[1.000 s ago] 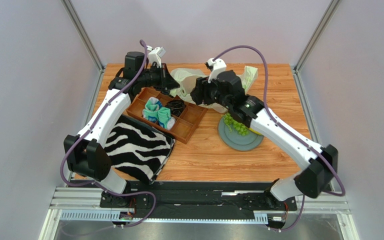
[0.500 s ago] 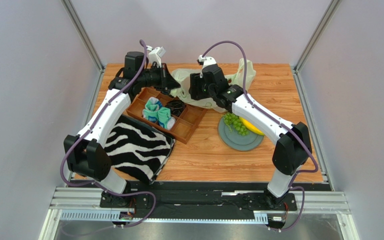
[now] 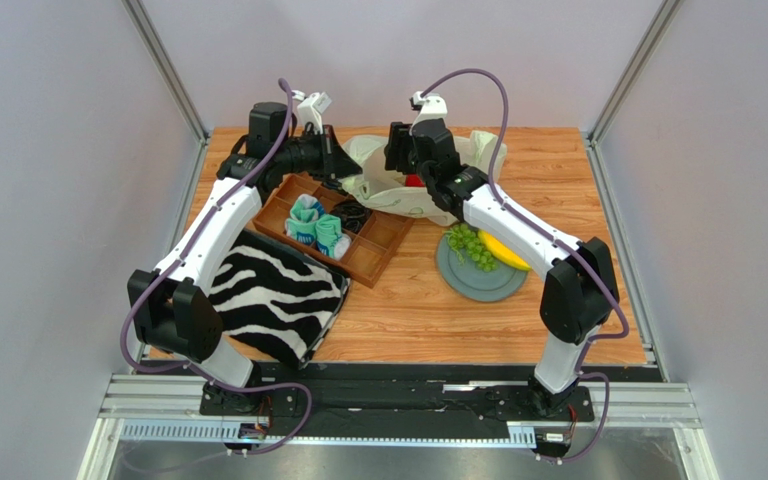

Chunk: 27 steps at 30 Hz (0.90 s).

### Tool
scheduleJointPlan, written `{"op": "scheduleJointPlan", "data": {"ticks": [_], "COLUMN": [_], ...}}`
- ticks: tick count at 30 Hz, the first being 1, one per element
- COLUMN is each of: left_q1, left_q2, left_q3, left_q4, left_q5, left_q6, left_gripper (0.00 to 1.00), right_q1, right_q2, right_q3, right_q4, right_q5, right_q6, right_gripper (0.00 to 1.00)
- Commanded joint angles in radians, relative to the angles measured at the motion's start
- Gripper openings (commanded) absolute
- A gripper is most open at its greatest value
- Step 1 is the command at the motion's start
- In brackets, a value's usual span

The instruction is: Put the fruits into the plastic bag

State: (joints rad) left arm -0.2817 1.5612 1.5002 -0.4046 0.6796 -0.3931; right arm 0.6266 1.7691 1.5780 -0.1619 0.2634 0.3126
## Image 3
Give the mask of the red apple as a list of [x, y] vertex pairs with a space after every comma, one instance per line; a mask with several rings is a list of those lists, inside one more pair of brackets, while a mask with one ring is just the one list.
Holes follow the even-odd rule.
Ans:
[[412, 188], [424, 188], [425, 184], [418, 175], [409, 174], [405, 176], [404, 186]]

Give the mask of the green grape bunch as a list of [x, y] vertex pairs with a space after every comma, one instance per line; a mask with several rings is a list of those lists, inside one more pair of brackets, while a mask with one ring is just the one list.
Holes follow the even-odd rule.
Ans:
[[445, 244], [461, 265], [471, 262], [479, 271], [491, 272], [498, 268], [497, 261], [479, 240], [478, 233], [465, 223], [455, 224], [444, 233]]

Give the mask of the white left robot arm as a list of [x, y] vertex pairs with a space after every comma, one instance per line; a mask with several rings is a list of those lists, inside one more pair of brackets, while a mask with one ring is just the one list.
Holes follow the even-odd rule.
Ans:
[[153, 270], [137, 270], [129, 278], [131, 310], [124, 333], [175, 355], [211, 382], [249, 389], [254, 364], [224, 339], [209, 292], [239, 234], [285, 176], [337, 180], [360, 174], [322, 119], [330, 104], [324, 92], [296, 91], [286, 104], [254, 105], [247, 134], [221, 163], [190, 228]]

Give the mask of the pale green plastic bag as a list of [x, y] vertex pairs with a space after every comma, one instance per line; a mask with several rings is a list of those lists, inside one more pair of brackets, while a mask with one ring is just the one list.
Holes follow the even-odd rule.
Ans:
[[[491, 166], [491, 157], [498, 136], [481, 130], [474, 130], [468, 137], [454, 138], [456, 151], [461, 162], [486, 173], [501, 172], [507, 146], [502, 144], [497, 160]], [[341, 188], [364, 207], [389, 214], [413, 219], [427, 219], [440, 226], [449, 226], [456, 217], [438, 208], [427, 190], [406, 184], [406, 176], [385, 168], [384, 147], [387, 138], [378, 135], [357, 135], [350, 138], [344, 150], [358, 164], [362, 172], [340, 181]]]

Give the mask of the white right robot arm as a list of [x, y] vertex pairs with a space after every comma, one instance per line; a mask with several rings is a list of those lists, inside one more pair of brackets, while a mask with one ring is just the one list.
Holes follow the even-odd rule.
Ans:
[[549, 337], [529, 387], [547, 399], [568, 395], [601, 326], [620, 308], [608, 245], [567, 235], [511, 200], [487, 173], [462, 163], [441, 119], [392, 123], [384, 153], [386, 169], [418, 175], [436, 207], [489, 233], [539, 277]]

